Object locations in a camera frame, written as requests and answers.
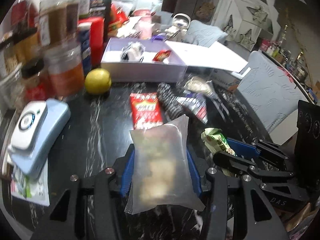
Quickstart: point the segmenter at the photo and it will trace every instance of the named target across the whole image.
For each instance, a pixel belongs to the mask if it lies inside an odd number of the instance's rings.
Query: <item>yellow lemon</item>
[[[84,86],[89,94],[101,95],[111,87],[110,73],[103,68],[96,68],[87,74]]]

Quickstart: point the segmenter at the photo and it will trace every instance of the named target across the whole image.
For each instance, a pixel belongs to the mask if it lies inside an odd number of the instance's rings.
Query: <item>light blue case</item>
[[[52,145],[71,115],[67,103],[52,98],[46,103],[48,113],[37,132],[34,147],[24,154],[15,151],[11,145],[8,147],[11,160],[32,179],[38,178]]]

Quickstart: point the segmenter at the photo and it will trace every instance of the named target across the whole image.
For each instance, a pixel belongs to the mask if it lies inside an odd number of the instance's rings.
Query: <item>blue gripper pad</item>
[[[188,166],[189,166],[193,191],[199,197],[200,194],[202,193],[200,176],[188,149],[187,149],[187,159],[188,159]],[[129,160],[124,168],[124,172],[122,174],[121,187],[120,187],[120,195],[122,197],[124,197],[129,192],[129,188],[130,188],[130,184],[133,176],[133,164],[134,164],[134,150],[132,151],[129,157]]]
[[[238,157],[241,157],[241,155],[245,158],[257,158],[259,157],[260,153],[257,151],[256,147],[247,144],[244,142],[240,142],[234,139],[227,139],[227,142],[231,149],[233,149]]]

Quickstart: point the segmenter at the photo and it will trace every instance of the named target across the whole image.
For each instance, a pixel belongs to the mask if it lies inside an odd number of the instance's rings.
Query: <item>metal bolt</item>
[[[70,180],[71,180],[71,181],[77,181],[78,179],[79,179],[78,175],[72,175],[72,176],[70,177]]]
[[[216,173],[217,173],[217,169],[216,169],[216,168],[209,168],[209,169],[208,169],[208,172],[209,172],[210,174],[216,174]]]
[[[111,167],[110,168],[106,168],[104,171],[105,171],[106,174],[112,174],[112,173],[115,172],[115,170],[113,168],[111,168]]]
[[[261,184],[260,184],[260,187],[261,187],[262,189],[266,189],[266,188],[267,188],[267,185],[266,185],[265,183],[261,183]]]
[[[251,181],[251,176],[250,175],[243,175],[242,178],[244,179],[244,181]]]

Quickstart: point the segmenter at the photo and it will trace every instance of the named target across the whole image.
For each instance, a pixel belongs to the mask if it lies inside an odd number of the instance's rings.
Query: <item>red snack bag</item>
[[[167,57],[169,57],[171,54],[171,50],[161,50],[159,51],[155,57],[153,58],[153,61],[164,61]]]
[[[131,94],[134,129],[149,129],[163,125],[157,93]]]

